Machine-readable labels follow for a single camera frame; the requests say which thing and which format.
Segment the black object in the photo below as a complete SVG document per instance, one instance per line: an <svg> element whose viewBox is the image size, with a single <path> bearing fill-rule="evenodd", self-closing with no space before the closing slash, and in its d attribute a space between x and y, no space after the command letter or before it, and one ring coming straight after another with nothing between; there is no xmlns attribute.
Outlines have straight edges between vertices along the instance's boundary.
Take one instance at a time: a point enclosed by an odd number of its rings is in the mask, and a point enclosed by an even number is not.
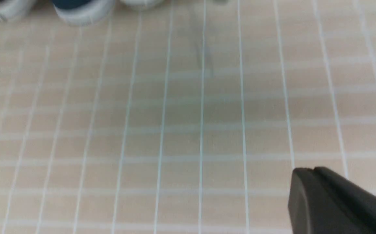
<svg viewBox="0 0 376 234"><path fill-rule="evenodd" d="M326 167L293 170L288 209L294 234L376 234L376 196Z"/></svg>

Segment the tiled floor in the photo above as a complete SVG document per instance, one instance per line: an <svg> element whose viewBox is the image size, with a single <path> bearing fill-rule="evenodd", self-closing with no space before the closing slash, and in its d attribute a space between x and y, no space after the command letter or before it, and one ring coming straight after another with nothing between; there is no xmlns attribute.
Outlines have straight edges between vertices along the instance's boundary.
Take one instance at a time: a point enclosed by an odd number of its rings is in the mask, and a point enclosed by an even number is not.
<svg viewBox="0 0 376 234"><path fill-rule="evenodd" d="M316 165L376 194L376 0L0 24L0 234L291 233Z"/></svg>

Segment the shoe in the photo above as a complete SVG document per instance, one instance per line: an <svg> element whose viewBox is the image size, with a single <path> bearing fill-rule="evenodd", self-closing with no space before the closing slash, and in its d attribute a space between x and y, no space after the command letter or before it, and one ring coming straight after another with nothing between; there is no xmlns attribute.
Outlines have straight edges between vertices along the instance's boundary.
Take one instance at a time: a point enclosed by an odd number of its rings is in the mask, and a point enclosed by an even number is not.
<svg viewBox="0 0 376 234"><path fill-rule="evenodd" d="M161 4L164 0L120 0L126 6L135 10L145 10Z"/></svg>
<svg viewBox="0 0 376 234"><path fill-rule="evenodd" d="M13 22L28 14L37 0L0 0L0 22Z"/></svg>
<svg viewBox="0 0 376 234"><path fill-rule="evenodd" d="M114 9L116 0L52 0L56 12L69 25L93 24Z"/></svg>

